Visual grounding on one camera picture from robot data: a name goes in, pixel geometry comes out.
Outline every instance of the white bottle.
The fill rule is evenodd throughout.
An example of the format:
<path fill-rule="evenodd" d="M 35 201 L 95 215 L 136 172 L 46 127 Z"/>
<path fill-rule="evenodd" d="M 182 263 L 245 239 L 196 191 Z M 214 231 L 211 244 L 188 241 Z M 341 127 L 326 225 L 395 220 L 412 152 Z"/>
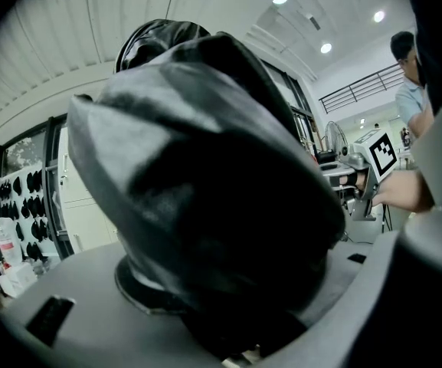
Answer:
<path fill-rule="evenodd" d="M 21 248 L 16 235 L 15 224 L 11 218 L 0 218 L 0 249 L 10 266 L 21 263 Z"/>

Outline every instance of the white cabinet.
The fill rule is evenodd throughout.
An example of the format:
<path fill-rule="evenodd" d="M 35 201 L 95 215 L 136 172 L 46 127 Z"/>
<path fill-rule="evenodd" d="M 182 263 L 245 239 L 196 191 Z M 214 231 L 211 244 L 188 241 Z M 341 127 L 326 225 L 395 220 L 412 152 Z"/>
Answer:
<path fill-rule="evenodd" d="M 75 253 L 117 242 L 115 225 L 95 203 L 81 180 L 67 148 L 67 128 L 59 139 L 59 190 L 67 235 Z"/>

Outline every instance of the fan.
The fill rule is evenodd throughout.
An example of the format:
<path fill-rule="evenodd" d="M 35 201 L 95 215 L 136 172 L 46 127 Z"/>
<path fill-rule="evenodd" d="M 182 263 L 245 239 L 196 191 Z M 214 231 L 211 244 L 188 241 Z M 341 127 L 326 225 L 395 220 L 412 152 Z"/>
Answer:
<path fill-rule="evenodd" d="M 342 148 L 348 146 L 345 134 L 340 126 L 334 121 L 330 121 L 325 129 L 326 150 L 332 150 L 338 159 L 342 155 Z"/>

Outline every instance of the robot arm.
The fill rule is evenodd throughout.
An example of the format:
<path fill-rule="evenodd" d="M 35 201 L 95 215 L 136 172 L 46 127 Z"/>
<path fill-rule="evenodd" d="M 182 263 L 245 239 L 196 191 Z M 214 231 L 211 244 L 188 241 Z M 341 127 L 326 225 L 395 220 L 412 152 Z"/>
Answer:
<path fill-rule="evenodd" d="M 342 205 L 355 221 L 374 221 L 370 215 L 372 198 L 379 185 L 396 167 L 398 159 L 388 134 L 384 130 L 372 130 L 342 149 L 339 160 L 320 166 L 333 190 L 339 193 Z M 366 174 L 363 190 L 353 184 L 342 185 L 341 176 Z"/>

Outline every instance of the red label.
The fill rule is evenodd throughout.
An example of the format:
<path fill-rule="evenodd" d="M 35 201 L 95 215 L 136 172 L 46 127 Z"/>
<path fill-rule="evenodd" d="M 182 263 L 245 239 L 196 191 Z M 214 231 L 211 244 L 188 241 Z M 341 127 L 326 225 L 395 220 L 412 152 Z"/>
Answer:
<path fill-rule="evenodd" d="M 12 249 L 13 248 L 13 243 L 9 242 L 7 244 L 0 244 L 1 249 Z"/>

